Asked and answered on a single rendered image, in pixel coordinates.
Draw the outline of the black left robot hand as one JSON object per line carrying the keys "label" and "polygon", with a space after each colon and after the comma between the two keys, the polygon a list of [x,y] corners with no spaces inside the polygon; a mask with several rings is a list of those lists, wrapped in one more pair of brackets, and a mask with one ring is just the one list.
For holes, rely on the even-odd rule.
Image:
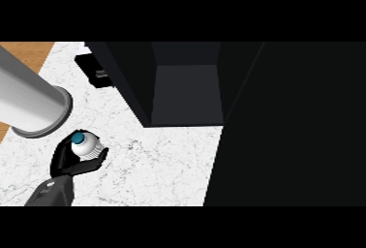
{"label": "black left robot hand", "polygon": [[87,172],[96,171],[106,160],[109,149],[105,148],[99,157],[81,161],[80,157],[71,151],[71,137],[75,133],[83,132],[83,129],[75,130],[59,142],[52,163],[50,163],[50,176],[58,177],[62,175],[75,176]]}

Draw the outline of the white bottle with blue cap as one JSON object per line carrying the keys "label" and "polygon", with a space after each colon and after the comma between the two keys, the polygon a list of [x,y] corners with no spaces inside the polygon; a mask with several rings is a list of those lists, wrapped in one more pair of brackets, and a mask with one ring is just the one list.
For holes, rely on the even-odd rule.
{"label": "white bottle with blue cap", "polygon": [[105,149],[99,138],[89,132],[71,136],[71,151],[81,161],[96,159]]}

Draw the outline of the dark open cabinet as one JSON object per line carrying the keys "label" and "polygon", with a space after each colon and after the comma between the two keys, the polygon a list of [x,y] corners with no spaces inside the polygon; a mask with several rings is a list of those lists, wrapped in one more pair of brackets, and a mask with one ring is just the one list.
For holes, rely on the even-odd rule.
{"label": "dark open cabinet", "polygon": [[263,42],[89,42],[146,127],[221,126]]}

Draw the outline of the grey cylinder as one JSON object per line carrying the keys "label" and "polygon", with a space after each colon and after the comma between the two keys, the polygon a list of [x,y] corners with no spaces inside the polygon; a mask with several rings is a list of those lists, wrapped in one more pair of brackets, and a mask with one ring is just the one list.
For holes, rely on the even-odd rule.
{"label": "grey cylinder", "polygon": [[0,47],[0,121],[28,139],[50,135],[72,110],[72,97]]}

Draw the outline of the black appliance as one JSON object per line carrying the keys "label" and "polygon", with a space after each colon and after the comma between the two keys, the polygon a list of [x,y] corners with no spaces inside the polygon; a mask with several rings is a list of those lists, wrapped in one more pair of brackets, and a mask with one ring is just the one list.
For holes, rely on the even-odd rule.
{"label": "black appliance", "polygon": [[108,73],[92,53],[77,55],[74,62],[87,76],[90,84],[96,88],[114,86]]}

